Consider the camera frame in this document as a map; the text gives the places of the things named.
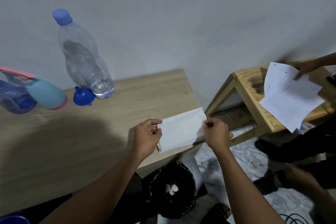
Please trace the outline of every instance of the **pink bottle base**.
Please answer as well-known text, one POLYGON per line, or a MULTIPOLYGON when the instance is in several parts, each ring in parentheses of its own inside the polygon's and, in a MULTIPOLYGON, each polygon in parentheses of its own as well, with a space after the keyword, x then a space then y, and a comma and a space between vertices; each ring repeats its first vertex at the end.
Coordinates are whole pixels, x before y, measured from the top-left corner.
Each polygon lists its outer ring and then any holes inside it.
POLYGON ((58 107, 51 108, 51 109, 48 109, 48 110, 50 110, 50 111, 59 110, 59 109, 63 108, 66 105, 67 102, 68 102, 68 96, 66 95, 63 103, 61 103, 58 107))

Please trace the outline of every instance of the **wooden table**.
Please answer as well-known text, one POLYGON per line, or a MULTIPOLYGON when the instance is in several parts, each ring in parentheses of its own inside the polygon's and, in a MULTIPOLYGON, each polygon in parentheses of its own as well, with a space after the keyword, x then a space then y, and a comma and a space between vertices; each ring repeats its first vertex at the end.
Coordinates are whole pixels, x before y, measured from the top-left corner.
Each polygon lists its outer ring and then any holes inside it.
MULTIPOLYGON (((311 59, 291 62, 289 64, 294 65, 307 60, 311 59)), ((210 117, 233 93, 234 90, 238 91, 253 119, 256 121, 257 127, 239 135, 238 137, 235 137, 231 140, 231 146, 265 133, 275 133, 286 129, 277 119, 275 119, 268 111, 258 104, 258 102, 264 97, 264 79, 267 73, 267 68, 268 66, 232 73, 205 112, 205 114, 210 117)), ((315 120, 335 112, 336 87, 326 80, 326 77, 330 75, 329 71, 324 67, 309 73, 310 81, 323 86, 319 95, 325 100, 325 102, 310 112, 304 119, 304 122, 315 120)))
MULTIPOLYGON (((1 108, 0 215, 82 189, 131 150, 138 123, 200 107, 183 70, 117 81, 112 97, 91 106, 76 106, 73 93, 66 91, 69 101, 58 111, 1 108)), ((156 150, 138 171, 148 174, 199 147, 156 150)))

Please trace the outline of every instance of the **paper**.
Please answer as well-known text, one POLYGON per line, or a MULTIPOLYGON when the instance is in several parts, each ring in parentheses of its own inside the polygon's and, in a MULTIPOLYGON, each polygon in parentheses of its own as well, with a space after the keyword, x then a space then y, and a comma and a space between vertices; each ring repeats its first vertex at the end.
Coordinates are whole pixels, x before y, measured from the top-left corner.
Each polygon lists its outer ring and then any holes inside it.
POLYGON ((203 124, 207 119, 202 107, 163 119, 157 127, 162 129, 158 143, 160 152, 204 140, 203 124))
POLYGON ((259 102, 292 133, 324 102, 318 96, 322 86, 310 82, 307 74, 295 81, 298 72, 290 65, 271 62, 264 82, 265 97, 259 102))

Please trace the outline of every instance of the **gray wall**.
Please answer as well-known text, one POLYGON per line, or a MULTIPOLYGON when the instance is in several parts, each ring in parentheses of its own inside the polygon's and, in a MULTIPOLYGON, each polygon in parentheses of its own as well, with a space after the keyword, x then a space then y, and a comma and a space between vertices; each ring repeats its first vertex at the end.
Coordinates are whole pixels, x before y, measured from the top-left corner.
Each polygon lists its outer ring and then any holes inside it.
POLYGON ((336 51, 335 0, 0 0, 0 65, 74 86, 56 8, 96 39, 114 79, 183 68, 206 107, 227 76, 336 51))

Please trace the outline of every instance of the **black trash bag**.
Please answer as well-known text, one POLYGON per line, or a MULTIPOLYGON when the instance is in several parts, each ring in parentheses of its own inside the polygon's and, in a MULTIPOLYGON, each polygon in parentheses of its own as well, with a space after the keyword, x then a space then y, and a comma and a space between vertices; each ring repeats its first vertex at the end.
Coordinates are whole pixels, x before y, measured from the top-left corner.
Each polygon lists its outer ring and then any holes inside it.
POLYGON ((171 162, 147 175, 142 188, 146 200, 165 218, 179 219, 195 206, 195 180, 181 162, 171 162))

